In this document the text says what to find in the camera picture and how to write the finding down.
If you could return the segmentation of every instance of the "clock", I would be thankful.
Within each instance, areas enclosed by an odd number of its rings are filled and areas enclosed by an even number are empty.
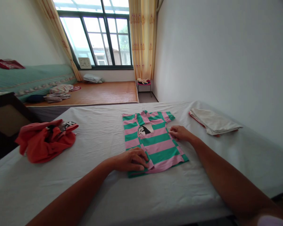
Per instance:
[[[88,57],[79,57],[79,63],[81,69],[91,69],[90,59]]]

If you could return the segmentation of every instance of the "forearm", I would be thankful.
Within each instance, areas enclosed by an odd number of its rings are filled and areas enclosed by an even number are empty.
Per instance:
[[[109,160],[72,185],[27,225],[77,225],[100,186],[113,170]]]
[[[190,143],[214,188],[237,218],[250,219],[263,209],[282,213],[250,180],[199,138],[192,136]]]

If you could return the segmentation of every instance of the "green mattress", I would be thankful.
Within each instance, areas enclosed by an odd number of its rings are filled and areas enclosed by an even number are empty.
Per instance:
[[[0,68],[0,92],[14,92],[25,102],[33,94],[46,95],[58,84],[75,84],[77,80],[70,66],[39,65],[25,66],[25,69]]]

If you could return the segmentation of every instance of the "striped shirt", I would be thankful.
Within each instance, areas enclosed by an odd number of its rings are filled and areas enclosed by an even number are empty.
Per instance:
[[[169,111],[148,113],[144,110],[140,114],[123,114],[126,151],[139,147],[149,158],[149,168],[131,171],[129,178],[159,173],[189,160],[168,133],[166,124],[174,119]]]

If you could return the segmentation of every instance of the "white wall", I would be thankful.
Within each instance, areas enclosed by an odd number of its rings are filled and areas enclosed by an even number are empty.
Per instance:
[[[0,0],[0,59],[22,65],[68,63],[35,1]]]
[[[201,100],[283,147],[283,0],[164,0],[154,94]]]

